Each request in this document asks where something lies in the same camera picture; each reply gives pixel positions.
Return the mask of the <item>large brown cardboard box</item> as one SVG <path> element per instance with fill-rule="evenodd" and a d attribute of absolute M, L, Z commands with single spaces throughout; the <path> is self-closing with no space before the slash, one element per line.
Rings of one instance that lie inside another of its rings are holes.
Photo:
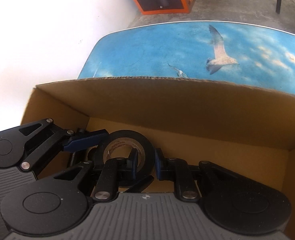
<path fill-rule="evenodd" d="M 142 133 L 167 157 L 208 160 L 282 191 L 295 239 L 295 95 L 228 82 L 106 77 L 38 85 L 22 122 Z"/>

